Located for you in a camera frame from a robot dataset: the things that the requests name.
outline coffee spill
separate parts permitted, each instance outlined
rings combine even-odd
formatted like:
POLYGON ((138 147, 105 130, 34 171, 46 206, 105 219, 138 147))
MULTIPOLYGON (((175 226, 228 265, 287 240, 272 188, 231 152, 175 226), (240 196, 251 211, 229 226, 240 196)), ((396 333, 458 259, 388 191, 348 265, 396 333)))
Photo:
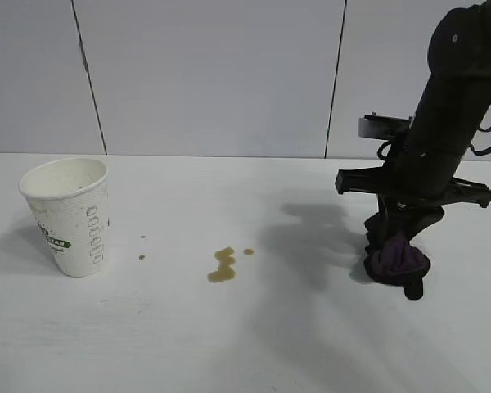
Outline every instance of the coffee spill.
POLYGON ((231 247, 214 253, 214 258, 218 261, 218 270, 207 275, 209 282, 224 282, 232 280, 236 276, 235 270, 231 267, 236 262, 232 256, 234 253, 235 251, 231 247))

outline white paper cup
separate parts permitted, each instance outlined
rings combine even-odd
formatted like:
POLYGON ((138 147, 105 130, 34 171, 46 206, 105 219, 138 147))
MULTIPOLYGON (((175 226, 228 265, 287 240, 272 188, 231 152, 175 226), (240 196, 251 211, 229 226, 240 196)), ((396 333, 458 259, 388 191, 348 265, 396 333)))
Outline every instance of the white paper cup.
POLYGON ((30 170, 19 189, 64 274, 84 277, 108 259, 106 164, 88 158, 49 162, 30 170))

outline cup rim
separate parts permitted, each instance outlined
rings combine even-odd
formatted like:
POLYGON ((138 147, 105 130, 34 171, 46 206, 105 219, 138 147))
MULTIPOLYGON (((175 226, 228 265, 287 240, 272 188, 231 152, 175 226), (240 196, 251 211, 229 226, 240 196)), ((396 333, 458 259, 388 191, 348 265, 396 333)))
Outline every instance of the cup rim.
POLYGON ((98 187, 100 184, 102 184, 106 181, 108 174, 109 174, 109 167, 107 166, 107 164, 105 162, 103 162, 101 160, 97 160, 94 158, 88 158, 88 157, 63 158, 60 160, 54 160, 54 161, 46 162, 45 164, 41 164, 35 168, 32 168, 30 171, 28 171, 26 174, 24 174, 24 176, 22 176, 22 178, 20 179, 20 181, 18 183, 18 191, 20 191, 20 193, 26 198, 39 199, 42 201, 54 201, 54 200, 58 200, 58 199, 66 199, 66 198, 76 197, 77 195, 84 194, 85 192, 89 192, 89 191, 93 190, 94 188, 98 187), (99 162, 100 164, 103 165, 105 172, 101 176, 101 178, 99 178, 96 182, 91 183, 88 186, 86 186, 84 188, 80 188, 79 190, 76 190, 73 192, 65 192, 65 193, 59 193, 59 194, 44 196, 44 195, 37 195, 37 194, 29 193, 23 189, 25 178, 27 178, 33 172, 35 172, 35 171, 37 171, 37 170, 39 170, 45 166, 54 165, 54 164, 56 164, 58 162, 62 162, 62 161, 72 161, 72 160, 90 160, 90 161, 99 162))

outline white table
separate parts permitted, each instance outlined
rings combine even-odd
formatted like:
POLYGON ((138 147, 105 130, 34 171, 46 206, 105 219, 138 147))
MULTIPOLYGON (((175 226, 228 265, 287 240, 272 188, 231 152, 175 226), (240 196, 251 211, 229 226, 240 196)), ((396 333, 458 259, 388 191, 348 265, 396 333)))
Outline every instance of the white table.
MULTIPOLYGON (((491 393, 491 206, 415 240, 411 302, 361 268, 376 198, 334 191, 375 161, 108 156, 112 261, 68 278, 16 190, 58 157, 0 154, 0 393, 491 393)), ((459 175, 491 187, 491 163, 459 175)))

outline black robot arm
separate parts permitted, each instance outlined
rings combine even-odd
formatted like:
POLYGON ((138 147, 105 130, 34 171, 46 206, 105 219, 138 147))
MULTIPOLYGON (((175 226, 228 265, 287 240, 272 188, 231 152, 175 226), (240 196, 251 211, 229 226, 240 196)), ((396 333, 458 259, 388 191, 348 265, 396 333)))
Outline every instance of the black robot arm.
POLYGON ((440 195, 491 105, 491 0, 451 10, 428 51, 431 77, 395 164, 404 188, 440 195))
POLYGON ((387 156, 382 147, 378 151, 384 164, 340 170, 336 178, 340 194, 378 196, 379 212, 365 223, 369 240, 366 270, 378 282, 403 285, 396 277, 411 280, 414 264, 398 263, 405 270, 394 269, 390 279, 374 274, 374 269, 387 271, 385 261, 378 265, 375 260, 389 256, 388 249, 397 248, 397 238, 407 242, 397 248, 400 255, 417 255, 416 251, 405 252, 404 247, 410 247, 408 241, 421 230, 442 219, 442 205, 470 202, 487 207, 491 201, 487 186, 453 177, 491 106, 491 0, 451 10, 433 34, 428 63, 431 75, 413 119, 372 114, 361 120, 361 136, 387 140, 382 146, 390 146, 387 156))

